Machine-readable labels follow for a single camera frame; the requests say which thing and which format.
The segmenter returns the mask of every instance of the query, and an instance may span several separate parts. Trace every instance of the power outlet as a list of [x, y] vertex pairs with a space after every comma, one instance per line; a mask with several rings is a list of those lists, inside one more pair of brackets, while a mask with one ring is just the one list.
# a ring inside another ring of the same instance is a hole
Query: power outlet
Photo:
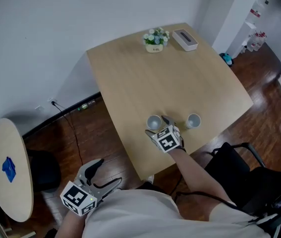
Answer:
[[49, 104], [51, 104], [51, 102], [54, 101], [55, 103], [57, 103], [57, 100], [55, 98], [49, 98], [47, 100], [47, 102], [49, 102]]

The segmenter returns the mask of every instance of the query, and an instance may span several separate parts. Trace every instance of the human hand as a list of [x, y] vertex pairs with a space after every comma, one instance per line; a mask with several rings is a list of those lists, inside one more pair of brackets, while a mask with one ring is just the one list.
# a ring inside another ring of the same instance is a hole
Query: human hand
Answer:
[[150, 130], [145, 130], [146, 134], [150, 137], [152, 142], [164, 153], [172, 149], [179, 148], [185, 150], [183, 138], [180, 135], [180, 130], [175, 126], [175, 122], [171, 117], [161, 116], [167, 124], [164, 129], [158, 133]]

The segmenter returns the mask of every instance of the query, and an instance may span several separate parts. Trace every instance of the white cup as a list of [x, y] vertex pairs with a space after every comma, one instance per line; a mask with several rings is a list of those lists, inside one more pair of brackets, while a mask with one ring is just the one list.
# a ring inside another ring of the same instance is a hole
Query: white cup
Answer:
[[147, 127], [151, 130], [158, 130], [161, 127], [161, 118], [157, 115], [149, 116], [147, 120]]
[[185, 121], [185, 127], [187, 129], [197, 128], [201, 125], [201, 118], [198, 114], [190, 114]]

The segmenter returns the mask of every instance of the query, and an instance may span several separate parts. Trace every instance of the bottle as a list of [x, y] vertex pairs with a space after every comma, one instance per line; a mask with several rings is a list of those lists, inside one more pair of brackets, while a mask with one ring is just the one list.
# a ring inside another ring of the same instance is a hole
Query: bottle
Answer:
[[245, 53], [246, 49], [247, 49], [247, 46], [244, 46], [244, 47], [241, 49], [240, 53], [241, 53], [241, 54], [242, 54], [242, 53]]
[[254, 47], [254, 51], [258, 51], [262, 45], [262, 39], [263, 39], [263, 36], [262, 34], [258, 34], [258, 36], [256, 37], [256, 45]]
[[247, 48], [250, 52], [254, 51], [256, 34], [252, 35], [247, 43]]
[[263, 39], [262, 39], [262, 44], [261, 46], [266, 42], [266, 39], [267, 39], [267, 35], [265, 32], [263, 32]]
[[84, 109], [87, 109], [88, 108], [88, 105], [87, 103], [84, 103], [82, 106], [80, 106], [77, 110], [78, 111], [81, 111], [81, 110], [84, 110]]

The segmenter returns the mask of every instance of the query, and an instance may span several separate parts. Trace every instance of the chair armrest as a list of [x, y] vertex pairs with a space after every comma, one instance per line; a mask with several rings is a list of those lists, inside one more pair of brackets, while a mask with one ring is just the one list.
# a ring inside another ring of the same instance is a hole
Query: chair armrest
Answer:
[[256, 160], [258, 161], [258, 163], [263, 167], [265, 168], [265, 164], [262, 160], [262, 158], [259, 156], [259, 154], [256, 152], [255, 148], [250, 144], [250, 143], [241, 143], [239, 145], [232, 145], [232, 148], [239, 148], [239, 147], [244, 147], [246, 148], [247, 150], [249, 150], [253, 155], [254, 157], [256, 158]]

